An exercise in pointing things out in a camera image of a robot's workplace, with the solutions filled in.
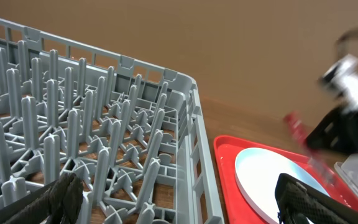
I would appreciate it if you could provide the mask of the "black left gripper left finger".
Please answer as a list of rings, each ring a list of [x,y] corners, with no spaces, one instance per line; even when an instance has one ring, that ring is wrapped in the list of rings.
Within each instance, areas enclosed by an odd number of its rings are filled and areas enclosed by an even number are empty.
[[[33,224],[46,221],[74,224],[83,202],[83,184],[74,173],[63,174],[41,196],[9,218],[8,224]]]

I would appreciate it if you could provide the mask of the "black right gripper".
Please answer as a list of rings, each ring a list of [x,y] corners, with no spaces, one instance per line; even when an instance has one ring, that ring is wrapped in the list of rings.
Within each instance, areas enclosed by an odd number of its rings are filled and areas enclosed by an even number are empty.
[[[343,106],[335,107],[306,137],[306,145],[312,150],[358,153],[358,111],[345,113]]]

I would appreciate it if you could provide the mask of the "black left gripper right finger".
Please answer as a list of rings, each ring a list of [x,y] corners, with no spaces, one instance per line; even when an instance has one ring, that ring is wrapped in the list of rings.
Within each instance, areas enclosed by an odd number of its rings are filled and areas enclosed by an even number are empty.
[[[275,199],[279,223],[358,224],[357,211],[289,174],[279,175]]]

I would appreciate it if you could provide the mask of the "red ketchup sachet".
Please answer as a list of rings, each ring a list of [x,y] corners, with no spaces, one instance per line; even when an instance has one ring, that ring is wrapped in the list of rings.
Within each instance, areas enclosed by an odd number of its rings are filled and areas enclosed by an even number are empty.
[[[287,123],[292,138],[298,143],[299,147],[305,151],[309,157],[308,165],[324,180],[326,185],[334,185],[336,183],[334,172],[329,169],[318,153],[309,148],[306,143],[306,129],[298,118],[296,112],[291,112],[284,116],[284,122]]]

